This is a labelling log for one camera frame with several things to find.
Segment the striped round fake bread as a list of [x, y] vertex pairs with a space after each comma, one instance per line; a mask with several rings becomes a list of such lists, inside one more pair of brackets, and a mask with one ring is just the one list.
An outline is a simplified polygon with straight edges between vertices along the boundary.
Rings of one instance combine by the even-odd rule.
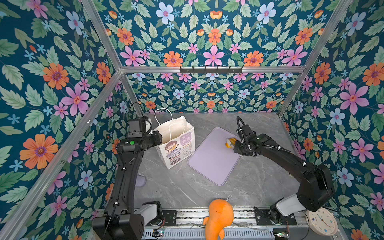
[[226, 147], [229, 149], [233, 149], [236, 145], [236, 138], [229, 138], [226, 140]]

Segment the white printed paper bag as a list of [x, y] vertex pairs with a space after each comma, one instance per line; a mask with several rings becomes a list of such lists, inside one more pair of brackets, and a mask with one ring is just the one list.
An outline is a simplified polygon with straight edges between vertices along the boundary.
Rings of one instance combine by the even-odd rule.
[[157, 109], [154, 112], [154, 117], [158, 123], [155, 131], [158, 131], [162, 136], [161, 143], [156, 146], [156, 150], [167, 169], [171, 169], [196, 151], [195, 128], [184, 116], [171, 117], [169, 121], [160, 123], [157, 118], [158, 111], [169, 112], [170, 110]]

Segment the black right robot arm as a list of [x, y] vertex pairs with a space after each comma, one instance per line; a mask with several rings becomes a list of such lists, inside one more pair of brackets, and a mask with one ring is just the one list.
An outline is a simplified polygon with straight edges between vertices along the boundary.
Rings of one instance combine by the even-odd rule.
[[330, 169], [324, 164], [315, 165], [281, 147], [270, 136], [257, 135], [241, 117], [236, 118], [239, 140], [235, 141], [234, 153], [256, 157], [262, 155], [292, 175], [299, 183], [298, 192], [271, 205], [267, 217], [273, 224], [282, 223], [295, 212], [316, 212], [335, 194]]

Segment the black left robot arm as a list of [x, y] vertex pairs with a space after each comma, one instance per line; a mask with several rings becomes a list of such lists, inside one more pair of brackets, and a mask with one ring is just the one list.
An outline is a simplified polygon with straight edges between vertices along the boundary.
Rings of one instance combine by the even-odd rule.
[[144, 152], [160, 145], [162, 135], [152, 130], [146, 116], [129, 121], [127, 138], [118, 146], [116, 179], [104, 213], [93, 220], [92, 228], [102, 240], [140, 240], [145, 226], [158, 215], [156, 205], [135, 211], [134, 195]]

